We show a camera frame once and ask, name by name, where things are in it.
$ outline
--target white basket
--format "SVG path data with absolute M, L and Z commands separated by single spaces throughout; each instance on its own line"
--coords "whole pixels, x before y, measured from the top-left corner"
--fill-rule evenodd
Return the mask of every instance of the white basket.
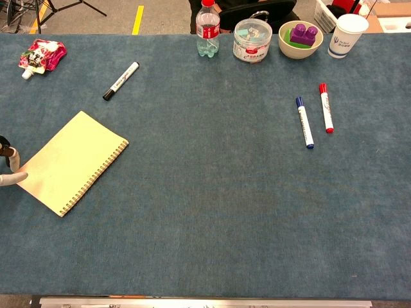
M 328 10 L 327 5 L 333 0 L 317 0 L 314 11 L 314 19 L 318 22 L 324 33 L 329 33 L 337 25 L 337 18 Z

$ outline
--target yellow notepad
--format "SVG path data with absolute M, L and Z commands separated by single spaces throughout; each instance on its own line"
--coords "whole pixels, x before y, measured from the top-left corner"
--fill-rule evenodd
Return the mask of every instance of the yellow notepad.
M 128 141 L 80 111 L 19 171 L 19 185 L 63 217 Z

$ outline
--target green toy block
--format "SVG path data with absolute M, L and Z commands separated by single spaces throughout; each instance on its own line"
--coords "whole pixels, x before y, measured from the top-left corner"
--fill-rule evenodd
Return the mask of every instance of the green toy block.
M 291 45 L 293 47 L 297 47 L 297 48 L 303 48 L 303 49 L 308 49 L 311 48 L 312 46 L 309 45 L 304 45 L 304 44 L 300 44 L 300 43 L 294 43 L 294 42 L 290 42 L 290 33 L 291 33 L 291 29 L 288 29 L 286 31 L 286 33 L 284 34 L 284 41 L 288 44 Z

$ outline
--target floor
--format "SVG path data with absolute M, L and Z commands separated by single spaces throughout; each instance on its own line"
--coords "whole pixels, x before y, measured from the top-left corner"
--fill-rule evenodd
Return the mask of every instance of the floor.
M 107 14 L 102 16 L 84 4 L 79 4 L 52 16 L 42 27 L 45 34 L 180 34 L 189 33 L 190 7 L 188 0 L 87 0 Z M 409 0 L 391 0 L 406 2 Z M 75 0 L 53 0 L 60 8 Z M 300 19 L 316 24 L 313 18 L 316 0 L 298 0 L 294 12 Z M 0 25 L 5 21 L 0 13 Z M 19 33 L 35 32 L 34 12 L 22 18 Z M 0 295 L 0 308 L 29 308 L 30 295 Z M 411 302 L 373 301 L 376 308 L 411 308 Z

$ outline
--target white paper cup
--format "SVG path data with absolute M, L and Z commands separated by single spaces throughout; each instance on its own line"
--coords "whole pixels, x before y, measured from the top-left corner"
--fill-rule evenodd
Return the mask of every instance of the white paper cup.
M 368 29 L 368 25 L 367 19 L 356 14 L 345 14 L 338 18 L 328 46 L 328 54 L 334 58 L 344 58 L 361 34 Z

